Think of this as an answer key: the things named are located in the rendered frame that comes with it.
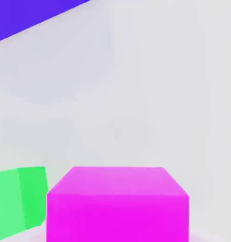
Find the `small magenta cube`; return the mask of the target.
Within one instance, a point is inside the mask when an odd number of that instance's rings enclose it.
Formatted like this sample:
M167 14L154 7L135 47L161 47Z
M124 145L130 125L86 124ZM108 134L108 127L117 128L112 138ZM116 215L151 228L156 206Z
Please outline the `small magenta cube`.
M46 242L189 242L189 196L161 167L73 167L47 194Z

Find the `small green cube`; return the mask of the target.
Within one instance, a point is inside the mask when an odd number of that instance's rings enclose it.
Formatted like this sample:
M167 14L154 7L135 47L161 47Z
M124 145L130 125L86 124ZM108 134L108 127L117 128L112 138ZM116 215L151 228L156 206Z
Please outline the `small green cube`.
M43 166L0 171L0 240L44 222L47 192Z

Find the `large purple box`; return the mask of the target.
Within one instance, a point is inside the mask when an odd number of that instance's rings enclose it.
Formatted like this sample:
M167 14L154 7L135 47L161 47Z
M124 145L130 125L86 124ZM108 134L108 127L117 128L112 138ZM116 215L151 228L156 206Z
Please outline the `large purple box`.
M0 41L89 0L0 0Z

